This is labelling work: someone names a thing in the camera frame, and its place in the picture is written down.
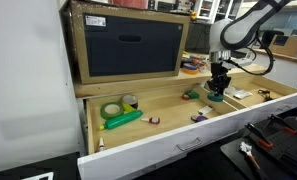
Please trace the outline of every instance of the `white drawer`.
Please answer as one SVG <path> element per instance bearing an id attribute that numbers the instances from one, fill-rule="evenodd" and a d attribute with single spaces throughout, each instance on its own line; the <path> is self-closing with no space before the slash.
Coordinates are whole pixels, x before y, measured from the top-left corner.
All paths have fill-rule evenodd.
<path id="1" fill-rule="evenodd" d="M 199 91 L 199 89 L 195 89 L 195 91 L 201 93 L 203 90 Z M 176 96 L 173 96 L 174 94 L 170 92 L 175 93 L 175 90 L 167 92 L 167 97 Z M 199 106 L 204 106 L 208 103 L 207 100 L 203 99 L 204 94 L 206 94 L 206 92 L 201 94 L 203 104 L 199 104 Z M 141 96 L 140 93 L 135 95 L 144 99 L 144 96 Z M 157 132 L 156 135 L 136 139 L 133 142 L 126 141 L 123 145 L 117 145 L 116 147 L 111 147 L 106 151 L 79 158 L 78 167 L 82 179 L 118 179 L 129 174 L 136 173 L 146 167 L 153 167 L 154 164 L 160 163 L 180 153 L 187 153 L 195 148 L 204 146 L 221 139 L 228 134 L 234 133 L 235 131 L 243 128 L 248 122 L 254 123 L 264 120 L 271 114 L 271 112 L 282 112 L 278 109 L 280 107 L 281 109 L 285 107 L 287 108 L 284 110 L 296 107 L 297 93 L 281 97 L 264 104 L 255 105 L 250 108 L 244 108 L 239 111 L 230 109 L 231 106 L 226 103 L 211 105 L 213 105 L 214 109 L 216 109 L 217 114 L 213 115 L 211 119 L 207 121 L 190 125 L 185 125 L 185 123 L 183 123 L 182 127 L 174 127 L 173 130 L 167 129 L 163 133 Z M 195 110 L 192 109 L 191 111 L 186 112 L 185 116 L 189 118 L 192 112 L 195 112 Z M 124 125 L 119 128 L 127 129 L 126 126 L 127 125 Z"/>

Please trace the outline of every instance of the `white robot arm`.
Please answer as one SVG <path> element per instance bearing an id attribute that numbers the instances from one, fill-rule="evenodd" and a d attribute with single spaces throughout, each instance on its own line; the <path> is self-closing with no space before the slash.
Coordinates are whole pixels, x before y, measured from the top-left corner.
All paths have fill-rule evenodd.
<path id="1" fill-rule="evenodd" d="M 223 100 L 224 89 L 228 87 L 231 78 L 227 76 L 228 69 L 232 67 L 242 68 L 250 65 L 252 60 L 240 59 L 237 61 L 230 60 L 230 51 L 245 48 L 250 45 L 255 38 L 258 39 L 257 31 L 260 26 L 271 16 L 281 10 L 291 0 L 259 0 L 247 13 L 240 18 L 232 21 L 223 19 L 217 21 L 210 29 L 210 62 L 212 78 L 207 81 L 211 90 L 208 99 L 221 102 Z M 244 71 L 253 75 L 265 75 L 273 67 L 272 53 L 265 49 L 270 58 L 268 69 L 259 74 Z"/>

